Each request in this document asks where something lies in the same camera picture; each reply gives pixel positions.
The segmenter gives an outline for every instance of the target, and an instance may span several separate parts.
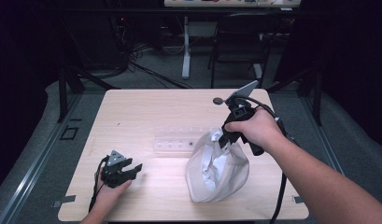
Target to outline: chair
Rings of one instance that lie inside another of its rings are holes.
[[[261,87],[270,43],[279,25],[280,18],[261,13],[234,13],[220,19],[208,62],[208,69],[211,66],[211,89],[214,88],[216,63],[244,63],[249,64],[249,68],[254,63],[262,64],[262,76],[257,78]],[[261,39],[263,34],[269,34],[268,38]]]

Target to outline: gray floor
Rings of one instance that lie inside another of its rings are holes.
[[[282,49],[280,44],[273,49],[264,88],[273,85]],[[145,50],[136,63],[195,89],[208,89],[209,51],[209,46],[192,45],[191,77],[188,80],[181,78],[182,52],[169,54],[165,51]],[[229,87],[240,87],[247,83],[234,82],[231,74],[253,76],[252,70],[234,66],[222,66],[218,73],[231,81],[220,81],[217,88],[228,87],[228,83]],[[152,76],[134,71],[133,67],[119,76],[105,78],[104,81],[123,89],[166,88]],[[84,94],[73,95],[69,92],[70,113],[60,124],[56,122],[59,118],[58,84],[53,83],[47,88],[49,101],[43,118],[0,188],[0,222],[60,223],[57,218],[60,207],[52,205],[66,193],[104,97],[100,87],[88,80],[83,82],[87,89]],[[382,202],[382,147],[372,141],[343,108],[326,94],[323,94],[321,104],[323,126],[317,126],[310,117],[309,99],[297,97],[296,87],[297,83],[293,83],[280,92],[270,94],[275,111],[284,120],[288,132],[298,139],[306,151],[343,172]],[[63,140],[65,128],[78,129],[73,140]],[[280,220],[278,223],[315,223],[315,220],[309,217],[297,221]]]

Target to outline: human arm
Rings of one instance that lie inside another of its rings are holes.
[[[132,184],[132,180],[127,180],[123,184],[112,189],[104,185],[101,180],[101,173],[98,177],[98,188],[101,188],[97,194],[97,198],[91,212],[85,216],[80,223],[102,223],[109,212],[117,204],[121,194],[127,190]]]
[[[289,141],[263,108],[225,126],[268,152],[319,223],[382,223],[382,204],[348,178]]]

